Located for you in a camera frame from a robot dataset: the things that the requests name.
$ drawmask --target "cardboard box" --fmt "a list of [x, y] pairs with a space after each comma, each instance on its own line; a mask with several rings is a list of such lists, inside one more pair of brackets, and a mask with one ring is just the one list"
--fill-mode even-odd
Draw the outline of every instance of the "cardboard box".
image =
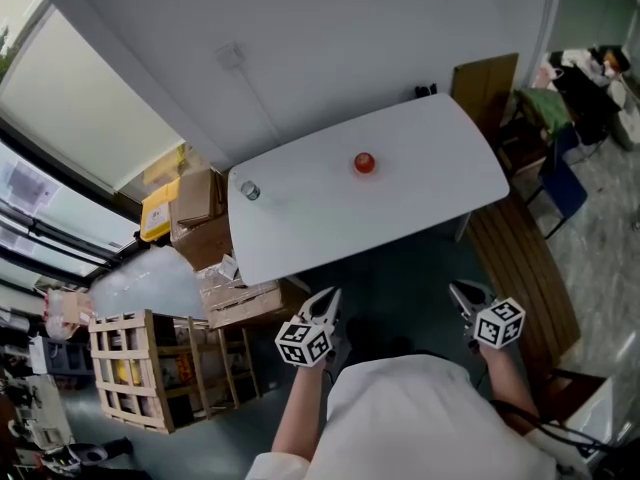
[[225, 210], [224, 181], [218, 173], [207, 169], [180, 178], [180, 191], [174, 205], [180, 225], [197, 226], [219, 217]]
[[61, 311], [62, 320], [65, 323], [89, 325], [89, 321], [93, 317], [93, 304], [88, 293], [49, 290], [47, 297], [49, 311], [54, 314]]
[[[203, 219], [206, 208], [211, 209], [213, 218], [210, 215]], [[224, 254], [231, 254], [226, 209], [226, 183], [222, 175], [208, 169], [180, 179], [179, 195], [169, 203], [171, 244], [194, 270], [216, 265]], [[185, 217], [191, 217], [187, 219], [188, 226], [179, 222]]]
[[218, 274], [217, 266], [197, 273], [204, 312], [212, 329], [284, 321], [300, 310], [307, 293], [287, 280], [245, 286]]
[[217, 265], [225, 254], [231, 254], [231, 230], [227, 215], [209, 220], [193, 228], [178, 224], [169, 203], [171, 244], [191, 264], [194, 270]]

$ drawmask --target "white sleeve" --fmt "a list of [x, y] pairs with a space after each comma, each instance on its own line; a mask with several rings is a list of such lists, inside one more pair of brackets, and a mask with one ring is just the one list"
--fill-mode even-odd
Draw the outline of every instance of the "white sleeve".
[[309, 461], [289, 453], [261, 453], [245, 480], [302, 480], [309, 469]]

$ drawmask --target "chair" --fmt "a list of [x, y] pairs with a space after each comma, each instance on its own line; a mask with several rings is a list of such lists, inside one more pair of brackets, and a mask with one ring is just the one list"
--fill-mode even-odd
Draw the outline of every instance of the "chair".
[[547, 155], [538, 173], [540, 186], [527, 200], [529, 205], [544, 189], [562, 215], [560, 222], [544, 237], [545, 240], [551, 238], [587, 200], [587, 191], [571, 167], [562, 159], [567, 151], [578, 144], [579, 139], [572, 126], [563, 127], [557, 132], [550, 154]]

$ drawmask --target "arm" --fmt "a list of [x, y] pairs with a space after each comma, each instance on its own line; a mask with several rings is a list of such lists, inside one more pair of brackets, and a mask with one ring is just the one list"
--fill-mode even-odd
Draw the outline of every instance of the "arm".
[[[487, 362], [494, 398], [508, 402], [539, 417], [538, 409], [533, 403], [531, 394], [520, 378], [509, 354], [504, 349], [496, 350], [483, 344], [480, 345], [480, 353]], [[526, 435], [534, 428], [530, 423], [515, 414], [505, 414], [501, 415], [501, 417], [508, 426], [520, 435]]]
[[272, 452], [297, 455], [311, 462], [318, 445], [323, 370], [324, 361], [312, 368], [298, 368]]

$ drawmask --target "wooden pallet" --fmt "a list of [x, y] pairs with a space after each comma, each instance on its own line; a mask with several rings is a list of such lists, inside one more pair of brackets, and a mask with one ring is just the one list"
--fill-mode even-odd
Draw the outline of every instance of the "wooden pallet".
[[[188, 330], [189, 345], [158, 345], [156, 340], [156, 322], [173, 322], [176, 328]], [[204, 320], [158, 315], [150, 310], [141, 313], [123, 314], [94, 320], [89, 325], [91, 337], [91, 357], [96, 373], [96, 386], [100, 395], [103, 412], [110, 418], [161, 433], [171, 433], [176, 429], [170, 410], [171, 399], [184, 397], [191, 393], [199, 396], [202, 415], [192, 421], [210, 419], [218, 412], [237, 409], [240, 404], [236, 382], [251, 378], [254, 398], [259, 397], [247, 333], [241, 330], [241, 339], [229, 342], [225, 331], [217, 331], [218, 343], [198, 344], [195, 330], [207, 327]], [[230, 350], [245, 354], [248, 371], [234, 374], [229, 361]], [[201, 355], [221, 354], [225, 375], [220, 378], [204, 379], [201, 368]], [[195, 374], [195, 383], [190, 382], [178, 387], [166, 389], [162, 382], [160, 360], [165, 357], [177, 357], [180, 364], [187, 365]], [[124, 368], [123, 375], [118, 374]], [[219, 387], [228, 388], [232, 404], [212, 407], [207, 391]]]

